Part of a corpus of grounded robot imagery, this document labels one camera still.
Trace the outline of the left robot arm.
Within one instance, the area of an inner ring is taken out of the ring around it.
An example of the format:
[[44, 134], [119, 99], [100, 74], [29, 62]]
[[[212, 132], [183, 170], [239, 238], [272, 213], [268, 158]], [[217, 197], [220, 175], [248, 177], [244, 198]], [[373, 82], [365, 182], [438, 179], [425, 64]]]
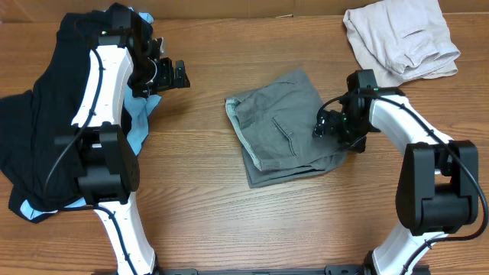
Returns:
[[140, 170], [121, 127], [125, 91], [147, 99], [190, 86], [182, 60], [164, 57], [164, 39], [152, 38], [140, 15], [116, 8], [108, 27], [85, 39], [90, 71], [83, 99], [68, 131], [55, 138], [82, 196], [85, 210], [100, 218], [115, 252], [117, 274], [161, 274], [157, 254], [144, 233], [136, 203]]

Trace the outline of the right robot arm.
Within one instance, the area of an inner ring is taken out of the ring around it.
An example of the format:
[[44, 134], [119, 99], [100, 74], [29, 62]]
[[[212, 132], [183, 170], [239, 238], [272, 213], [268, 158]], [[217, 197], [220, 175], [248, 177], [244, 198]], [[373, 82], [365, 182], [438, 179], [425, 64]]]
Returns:
[[395, 205], [398, 223], [363, 264], [332, 265], [327, 274], [428, 274], [419, 260], [434, 244], [469, 241], [488, 225], [488, 205], [478, 184], [478, 149], [436, 130], [397, 87], [380, 87], [373, 70], [347, 78], [337, 97], [341, 111], [321, 107], [314, 135], [331, 135], [362, 153], [370, 132], [384, 133], [403, 156]]

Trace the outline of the grey shorts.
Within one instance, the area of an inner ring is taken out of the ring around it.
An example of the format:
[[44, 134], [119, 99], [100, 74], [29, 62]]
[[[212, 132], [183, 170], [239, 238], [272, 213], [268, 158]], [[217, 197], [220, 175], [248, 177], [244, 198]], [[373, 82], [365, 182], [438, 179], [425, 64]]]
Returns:
[[316, 137], [322, 100], [302, 69], [225, 99], [251, 188], [328, 173], [347, 157], [332, 136]]

